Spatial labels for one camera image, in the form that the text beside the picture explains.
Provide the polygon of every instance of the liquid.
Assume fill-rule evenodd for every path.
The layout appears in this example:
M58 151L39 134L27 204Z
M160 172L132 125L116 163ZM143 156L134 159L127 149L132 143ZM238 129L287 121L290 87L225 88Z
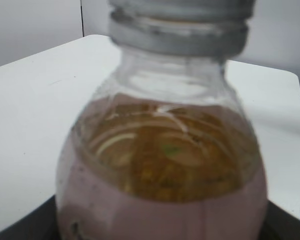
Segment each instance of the liquid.
M220 106L91 103L58 167L67 240L255 240L267 205L250 125Z

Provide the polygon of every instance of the gray bottle cap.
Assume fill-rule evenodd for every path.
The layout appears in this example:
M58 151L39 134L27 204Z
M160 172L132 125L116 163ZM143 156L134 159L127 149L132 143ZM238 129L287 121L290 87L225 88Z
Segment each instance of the gray bottle cap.
M159 21L156 24L148 18L137 19L119 10L113 12L111 39L118 45L165 55L230 58L243 50L248 34L243 21L213 24Z
M156 19L216 22L252 16L255 0L109 0L132 15Z

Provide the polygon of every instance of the white wall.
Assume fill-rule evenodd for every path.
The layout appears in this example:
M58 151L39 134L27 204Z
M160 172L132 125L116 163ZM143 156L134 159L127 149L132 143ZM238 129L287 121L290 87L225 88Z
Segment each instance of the white wall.
M80 0L0 0L0 66L80 37Z
M107 0L82 0L86 35L107 34ZM293 72L300 79L300 0L256 0L239 61Z

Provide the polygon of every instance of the white table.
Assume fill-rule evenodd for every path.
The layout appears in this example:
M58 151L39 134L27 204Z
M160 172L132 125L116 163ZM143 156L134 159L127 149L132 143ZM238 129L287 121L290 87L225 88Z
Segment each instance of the white table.
M0 230L55 193L64 138L119 50L92 35L0 67ZM269 199L300 217L300 86L290 72L231 61L261 144Z

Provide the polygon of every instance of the bottle neck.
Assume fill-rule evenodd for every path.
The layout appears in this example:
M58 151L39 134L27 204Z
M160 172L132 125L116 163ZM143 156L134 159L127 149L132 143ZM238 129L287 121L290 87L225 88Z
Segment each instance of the bottle neck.
M175 101L216 98L228 86L224 63L209 57L162 55L124 47L115 78L125 92L136 97Z

